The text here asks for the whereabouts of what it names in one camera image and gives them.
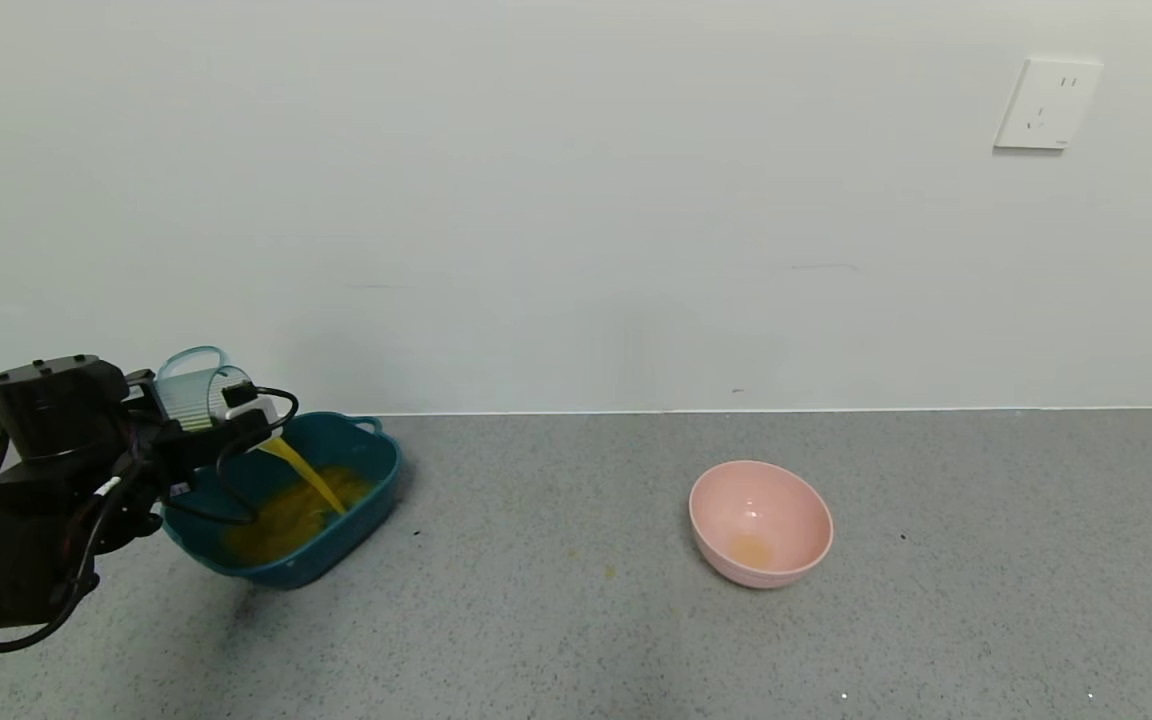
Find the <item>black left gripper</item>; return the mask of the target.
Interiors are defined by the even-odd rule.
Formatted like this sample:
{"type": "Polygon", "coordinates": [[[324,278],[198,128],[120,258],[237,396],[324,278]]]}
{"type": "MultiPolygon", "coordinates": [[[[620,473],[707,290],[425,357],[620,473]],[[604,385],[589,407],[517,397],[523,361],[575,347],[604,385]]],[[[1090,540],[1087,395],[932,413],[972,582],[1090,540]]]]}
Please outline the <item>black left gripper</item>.
{"type": "Polygon", "coordinates": [[[147,369],[127,374],[126,382],[129,454],[157,497],[183,495],[194,483],[185,450],[189,433],[200,429],[200,391],[182,376],[159,377],[147,369]]]}

